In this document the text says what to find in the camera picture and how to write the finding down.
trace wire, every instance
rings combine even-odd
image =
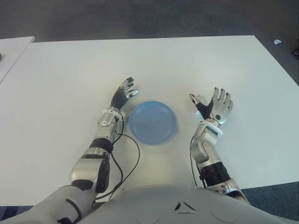
[[[195,183],[195,185],[197,186],[197,183],[196,183],[196,180],[195,180],[195,176],[194,176],[194,172],[193,172],[193,164],[192,164],[192,157],[191,157],[191,153],[190,153],[190,163],[191,163],[191,170],[192,170],[192,176],[193,176],[193,180],[194,180],[194,183]]]
[[[122,136],[122,133],[123,133],[123,129],[124,129],[124,127],[125,127],[125,125],[124,125],[124,123],[123,123],[123,118],[122,118],[122,121],[121,121],[121,123],[122,123],[122,126],[121,126],[121,133],[120,134],[118,134],[116,131],[115,131],[115,133],[117,133],[119,136],[118,136],[118,138],[113,142],[113,144],[112,145],[114,145],[120,138],[121,138],[121,136]]]
[[[139,160],[140,160],[140,148],[139,148],[139,145],[137,144],[137,142],[130,136],[126,135],[126,134],[122,134],[123,136],[126,136],[128,138],[130,138],[137,146],[138,148],[138,159],[137,159],[137,162],[135,164],[135,166],[133,167],[133,169],[131,170],[131,172],[125,177],[125,179],[120,182],[120,184],[117,186],[117,188],[114,190],[114,192],[122,185],[122,183],[124,183],[126,181],[126,179],[133,173],[133,171],[135,170],[135,168],[137,167],[138,163],[139,163]]]
[[[137,142],[136,142],[132,137],[123,134],[123,130],[124,130],[124,122],[123,122],[123,120],[122,120],[121,133],[118,134],[118,133],[115,131],[115,133],[118,134],[119,137],[113,142],[113,145],[114,145],[114,144],[121,138],[121,136],[123,136],[123,135],[126,136],[126,137],[128,137],[128,138],[130,138],[130,139],[136,144],[136,146],[137,146],[137,148],[138,148],[138,160],[137,160],[135,166],[133,167],[133,169],[130,171],[130,173],[125,177],[125,179],[123,179],[123,171],[122,171],[120,165],[118,164],[118,162],[116,161],[116,159],[114,158],[113,153],[111,153],[111,157],[112,157],[113,161],[115,162],[117,168],[119,169],[119,171],[120,171],[120,173],[121,173],[121,180],[119,181],[118,184],[115,185],[115,187],[114,187],[110,192],[108,192],[107,194],[104,194],[104,195],[102,195],[102,196],[100,196],[100,197],[95,198],[95,200],[102,199],[102,198],[104,198],[104,197],[106,197],[106,196],[108,196],[108,195],[110,195],[110,197],[109,197],[109,200],[110,200],[111,197],[113,196],[114,192],[115,192],[115,191],[122,185],[122,183],[124,183],[125,180],[132,174],[132,172],[135,170],[135,168],[137,167],[137,165],[138,165],[138,163],[139,163],[139,160],[140,160],[140,148],[139,148]]]

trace white table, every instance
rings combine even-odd
[[[201,117],[188,94],[210,98],[215,86],[234,101],[217,151],[240,188],[299,179],[299,88],[254,36],[31,43],[0,88],[0,205],[33,205],[68,184],[129,76],[140,93],[126,114],[147,100],[164,102],[178,132],[164,145],[139,143],[140,164],[120,191],[193,184],[189,143]],[[123,137],[114,155],[126,175],[137,149]],[[108,190],[119,178],[111,160]]]
[[[34,41],[33,36],[0,40],[0,83],[18,60],[25,48]]]

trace gray carpet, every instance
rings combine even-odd
[[[255,35],[299,84],[292,55],[299,38],[298,0],[1,0],[0,39],[36,42]],[[280,39],[280,45],[273,41]],[[299,220],[298,183],[244,190],[252,205]],[[0,220],[29,207],[0,207]]]

